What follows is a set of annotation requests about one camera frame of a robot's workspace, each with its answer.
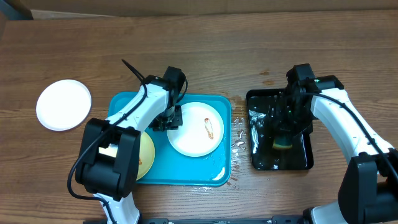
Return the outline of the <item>yellow green sponge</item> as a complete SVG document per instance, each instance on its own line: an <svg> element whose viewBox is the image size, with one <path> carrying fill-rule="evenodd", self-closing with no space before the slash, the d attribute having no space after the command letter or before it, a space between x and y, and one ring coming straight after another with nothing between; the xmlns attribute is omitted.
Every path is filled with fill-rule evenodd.
<svg viewBox="0 0 398 224"><path fill-rule="evenodd" d="M286 136L276 136L272 148L276 150L287 150L293 146L292 140Z"/></svg>

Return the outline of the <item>white plate with ketchup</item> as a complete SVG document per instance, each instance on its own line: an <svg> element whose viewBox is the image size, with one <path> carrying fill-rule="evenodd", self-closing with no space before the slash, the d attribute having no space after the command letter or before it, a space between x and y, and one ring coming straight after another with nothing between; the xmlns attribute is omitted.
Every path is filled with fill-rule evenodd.
<svg viewBox="0 0 398 224"><path fill-rule="evenodd" d="M168 130L167 137L173 148L189 157L201 157L213 152L224 136L224 123L214 107L190 102L181 106L183 124Z"/></svg>

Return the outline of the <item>yellow plate with ketchup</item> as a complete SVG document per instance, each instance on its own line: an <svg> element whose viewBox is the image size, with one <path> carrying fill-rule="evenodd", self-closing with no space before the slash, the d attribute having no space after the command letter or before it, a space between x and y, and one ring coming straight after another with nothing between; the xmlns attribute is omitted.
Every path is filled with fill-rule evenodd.
<svg viewBox="0 0 398 224"><path fill-rule="evenodd" d="M155 159L155 145L152 138L144 132L141 134L139 169L136 180L143 178L150 170Z"/></svg>

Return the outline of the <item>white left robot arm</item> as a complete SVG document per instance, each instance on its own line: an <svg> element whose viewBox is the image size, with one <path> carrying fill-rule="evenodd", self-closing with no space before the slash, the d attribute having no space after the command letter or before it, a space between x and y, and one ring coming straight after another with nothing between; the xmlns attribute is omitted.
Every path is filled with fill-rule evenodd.
<svg viewBox="0 0 398 224"><path fill-rule="evenodd" d="M131 190L139 170L141 136L147 128L164 131L182 125L179 102L187 87L187 81L144 81L121 111L87 122L67 189L77 199L98 201L106 215L103 223L140 222Z"/></svg>

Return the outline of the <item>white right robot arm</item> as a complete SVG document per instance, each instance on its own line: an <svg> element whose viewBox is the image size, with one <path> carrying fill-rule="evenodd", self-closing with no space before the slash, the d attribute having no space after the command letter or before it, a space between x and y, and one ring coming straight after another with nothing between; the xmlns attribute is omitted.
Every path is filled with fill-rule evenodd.
<svg viewBox="0 0 398 224"><path fill-rule="evenodd" d="M274 149L290 149L294 136L320 120L340 147L348 168L338 199L309 208L304 223L383 223L397 219L397 149L378 135L334 76L288 78L272 116Z"/></svg>

